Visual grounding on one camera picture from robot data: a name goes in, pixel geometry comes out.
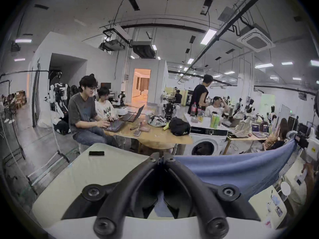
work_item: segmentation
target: blue cloth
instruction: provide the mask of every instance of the blue cloth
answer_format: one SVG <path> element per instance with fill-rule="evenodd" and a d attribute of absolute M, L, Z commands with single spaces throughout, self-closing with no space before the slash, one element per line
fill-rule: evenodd
<path fill-rule="evenodd" d="M 245 198 L 261 192 L 276 182 L 278 173 L 296 150 L 294 139 L 286 145 L 261 153 L 225 156 L 175 156 L 202 181 L 215 185 L 233 184 Z"/>

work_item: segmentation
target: black smartphone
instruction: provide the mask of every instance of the black smartphone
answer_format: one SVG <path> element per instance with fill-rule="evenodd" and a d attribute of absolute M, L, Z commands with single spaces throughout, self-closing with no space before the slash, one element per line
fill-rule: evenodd
<path fill-rule="evenodd" d="M 92 157 L 104 156 L 104 151 L 90 151 L 89 156 L 92 156 Z"/>

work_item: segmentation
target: hair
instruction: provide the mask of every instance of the hair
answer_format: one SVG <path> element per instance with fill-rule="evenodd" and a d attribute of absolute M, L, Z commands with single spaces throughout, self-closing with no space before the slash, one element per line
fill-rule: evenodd
<path fill-rule="evenodd" d="M 213 81 L 213 76 L 211 76 L 209 74 L 204 75 L 204 79 L 203 79 L 204 83 L 211 83 L 212 81 Z"/>
<path fill-rule="evenodd" d="M 214 97 L 214 98 L 213 98 L 213 103 L 214 103 L 216 100 L 218 100 L 218 99 L 221 99 L 221 97 L 218 97 L 218 96 Z"/>
<path fill-rule="evenodd" d="M 98 81 L 95 79 L 94 74 L 90 74 L 90 75 L 86 75 L 84 76 L 80 82 L 80 87 L 79 87 L 79 91 L 83 92 L 82 86 L 83 87 L 89 87 L 89 88 L 97 88 L 98 86 Z"/>
<path fill-rule="evenodd" d="M 109 95 L 110 94 L 110 90 L 107 87 L 101 87 L 98 90 L 98 94 L 99 94 L 99 97 L 105 96 L 105 95 Z"/>
<path fill-rule="evenodd" d="M 286 139 L 286 135 L 288 133 L 288 123 L 287 120 L 285 118 L 281 119 L 280 122 L 280 130 L 279 130 L 279 136 L 285 140 Z"/>

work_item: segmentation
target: whiteboard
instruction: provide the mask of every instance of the whiteboard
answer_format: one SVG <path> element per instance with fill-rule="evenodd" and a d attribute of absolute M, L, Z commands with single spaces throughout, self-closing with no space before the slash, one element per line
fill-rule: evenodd
<path fill-rule="evenodd" d="M 288 121 L 289 115 L 290 115 L 290 108 L 288 108 L 285 105 L 281 105 L 276 127 L 280 125 L 281 119 L 285 118 Z"/>

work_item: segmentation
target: young man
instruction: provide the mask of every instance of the young man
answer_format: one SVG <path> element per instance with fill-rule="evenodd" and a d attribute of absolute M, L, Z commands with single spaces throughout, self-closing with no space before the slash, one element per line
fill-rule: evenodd
<path fill-rule="evenodd" d="M 190 111 L 194 103 L 196 103 L 197 108 L 201 106 L 203 110 L 205 109 L 206 106 L 209 106 L 209 104 L 205 102 L 206 97 L 208 95 L 208 90 L 206 89 L 206 87 L 208 87 L 212 83 L 212 81 L 213 81 L 213 76 L 205 74 L 203 83 L 195 87 L 194 93 L 192 95 L 192 99 L 190 100 L 188 114 L 190 114 Z"/>
<path fill-rule="evenodd" d="M 181 103 L 181 98 L 183 97 L 181 94 L 180 94 L 180 90 L 176 90 L 176 94 L 175 94 L 175 103 L 176 104 L 180 104 Z"/>
<path fill-rule="evenodd" d="M 223 112 L 226 112 L 229 110 L 229 106 L 226 104 L 226 102 L 221 97 L 214 97 L 213 98 L 213 105 L 207 106 L 207 108 L 205 110 L 206 116 L 211 117 L 213 112 L 219 113 L 221 104 L 223 104 L 223 106 L 224 106 Z"/>
<path fill-rule="evenodd" d="M 102 120 L 95 110 L 93 94 L 98 82 L 94 74 L 84 76 L 79 83 L 80 92 L 73 95 L 69 101 L 69 126 L 73 139 L 88 146 L 100 142 L 117 147 L 116 140 L 101 129 L 108 127 L 110 123 Z"/>

